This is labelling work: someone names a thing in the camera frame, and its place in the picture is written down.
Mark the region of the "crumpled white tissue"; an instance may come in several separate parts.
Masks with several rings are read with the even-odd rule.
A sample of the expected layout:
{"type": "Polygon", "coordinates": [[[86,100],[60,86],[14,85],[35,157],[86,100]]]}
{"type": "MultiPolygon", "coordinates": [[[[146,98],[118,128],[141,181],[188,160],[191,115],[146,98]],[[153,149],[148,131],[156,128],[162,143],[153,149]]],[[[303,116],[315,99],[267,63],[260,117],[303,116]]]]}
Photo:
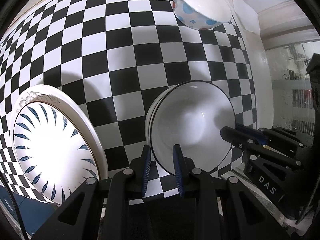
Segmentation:
{"type": "Polygon", "coordinates": [[[260,36],[259,16],[255,10],[243,0],[233,0],[233,6],[243,27],[260,36]]]}

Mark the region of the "blue cabinet door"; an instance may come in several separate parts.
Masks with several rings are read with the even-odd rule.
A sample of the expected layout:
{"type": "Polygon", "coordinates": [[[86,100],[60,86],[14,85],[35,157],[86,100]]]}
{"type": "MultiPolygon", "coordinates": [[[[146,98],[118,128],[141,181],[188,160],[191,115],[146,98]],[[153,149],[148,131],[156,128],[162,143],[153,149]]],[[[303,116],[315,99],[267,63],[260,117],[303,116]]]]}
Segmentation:
{"type": "MultiPolygon", "coordinates": [[[[55,212],[57,206],[39,202],[38,200],[29,199],[16,193],[12,193],[16,199],[18,208],[20,210],[25,229],[31,236],[44,224],[44,222],[55,212]]],[[[5,211],[8,211],[10,218],[17,220],[17,215],[13,207],[10,196],[5,189],[1,186],[1,203],[5,211]]]]}

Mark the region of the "white bowl dark rim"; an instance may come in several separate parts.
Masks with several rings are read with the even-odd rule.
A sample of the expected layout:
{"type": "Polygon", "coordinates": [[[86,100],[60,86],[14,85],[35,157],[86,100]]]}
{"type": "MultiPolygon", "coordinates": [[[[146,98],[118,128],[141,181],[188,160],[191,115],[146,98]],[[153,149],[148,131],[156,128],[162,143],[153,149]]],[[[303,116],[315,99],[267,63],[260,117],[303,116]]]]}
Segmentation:
{"type": "Polygon", "coordinates": [[[220,135],[225,126],[235,127],[235,113],[224,91],[206,81],[188,81],[175,86],[156,107],[151,119],[150,147],[169,174],[175,174],[175,144],[196,167],[210,172],[231,149],[220,135]]]}

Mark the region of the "white plate grey flower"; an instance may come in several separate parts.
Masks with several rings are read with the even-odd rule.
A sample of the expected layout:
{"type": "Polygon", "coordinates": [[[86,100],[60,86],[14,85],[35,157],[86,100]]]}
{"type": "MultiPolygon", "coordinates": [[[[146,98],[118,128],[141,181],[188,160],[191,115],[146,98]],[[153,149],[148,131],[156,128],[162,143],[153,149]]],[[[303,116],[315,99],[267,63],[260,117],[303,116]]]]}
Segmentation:
{"type": "Polygon", "coordinates": [[[86,179],[108,178],[99,137],[82,109],[48,85],[23,91],[12,105],[10,137],[24,177],[61,205],[86,179]]]}

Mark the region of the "white plate blue leaf pattern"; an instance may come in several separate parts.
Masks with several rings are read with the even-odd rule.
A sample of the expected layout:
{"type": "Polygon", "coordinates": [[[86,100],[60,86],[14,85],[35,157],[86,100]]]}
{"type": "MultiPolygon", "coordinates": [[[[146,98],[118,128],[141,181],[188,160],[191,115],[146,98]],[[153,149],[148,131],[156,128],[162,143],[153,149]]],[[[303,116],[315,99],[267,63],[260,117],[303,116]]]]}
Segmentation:
{"type": "Polygon", "coordinates": [[[89,144],[58,108],[31,102],[18,112],[12,146],[32,186],[49,201],[62,204],[86,179],[99,179],[89,144]]]}

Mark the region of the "white bowl blue dots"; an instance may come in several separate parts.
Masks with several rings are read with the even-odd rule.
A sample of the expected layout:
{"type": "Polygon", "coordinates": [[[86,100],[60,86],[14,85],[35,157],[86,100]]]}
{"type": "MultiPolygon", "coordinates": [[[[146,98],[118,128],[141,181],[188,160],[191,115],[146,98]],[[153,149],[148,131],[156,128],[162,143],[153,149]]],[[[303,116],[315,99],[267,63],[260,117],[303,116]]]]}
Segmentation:
{"type": "Polygon", "coordinates": [[[176,18],[195,30],[216,28],[232,19],[232,12],[225,0],[173,0],[176,18]]]}

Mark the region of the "glass sliding door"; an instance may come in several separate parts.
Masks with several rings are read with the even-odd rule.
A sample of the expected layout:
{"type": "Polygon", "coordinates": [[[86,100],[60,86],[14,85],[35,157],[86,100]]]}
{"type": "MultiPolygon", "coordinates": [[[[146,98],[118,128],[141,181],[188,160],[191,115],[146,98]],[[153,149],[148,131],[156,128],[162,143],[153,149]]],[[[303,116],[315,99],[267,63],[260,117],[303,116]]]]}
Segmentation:
{"type": "Polygon", "coordinates": [[[319,42],[290,44],[266,51],[273,90],[273,125],[313,136],[315,110],[306,72],[319,42]]]}

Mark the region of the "plain white bowl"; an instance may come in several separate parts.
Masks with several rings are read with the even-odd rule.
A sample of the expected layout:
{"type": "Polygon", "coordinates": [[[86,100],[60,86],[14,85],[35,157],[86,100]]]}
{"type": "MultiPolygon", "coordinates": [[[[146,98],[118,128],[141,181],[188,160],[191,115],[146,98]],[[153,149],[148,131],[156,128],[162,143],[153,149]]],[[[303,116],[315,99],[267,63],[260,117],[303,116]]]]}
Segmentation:
{"type": "Polygon", "coordinates": [[[145,137],[146,137],[146,142],[148,145],[151,145],[150,142],[150,129],[151,129],[151,119],[155,113],[156,107],[158,106],[158,104],[160,103],[160,101],[171,91],[173,90],[175,87],[172,86],[168,89],[166,89],[165,91],[163,91],[161,94],[159,94],[159,96],[157,96],[157,98],[155,98],[155,100],[153,101],[153,103],[151,104],[147,115],[146,115],[146,119],[145,119],[145,126],[144,126],[144,130],[145,130],[145,137]]]}

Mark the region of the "black white checkered tablecloth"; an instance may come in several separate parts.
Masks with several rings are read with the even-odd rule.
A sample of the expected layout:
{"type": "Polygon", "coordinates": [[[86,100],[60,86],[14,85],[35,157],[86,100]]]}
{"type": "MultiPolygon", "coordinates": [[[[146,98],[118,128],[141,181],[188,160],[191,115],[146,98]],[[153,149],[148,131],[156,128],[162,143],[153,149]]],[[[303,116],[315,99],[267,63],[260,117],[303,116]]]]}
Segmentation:
{"type": "Polygon", "coordinates": [[[145,144],[155,98],[189,80],[210,81],[231,99],[236,122],[255,127],[254,83],[234,21],[194,30],[172,0],[51,0],[28,12],[1,39],[1,171],[16,194],[38,199],[11,148],[16,98],[45,84],[70,96],[88,116],[111,171],[145,144]]]}

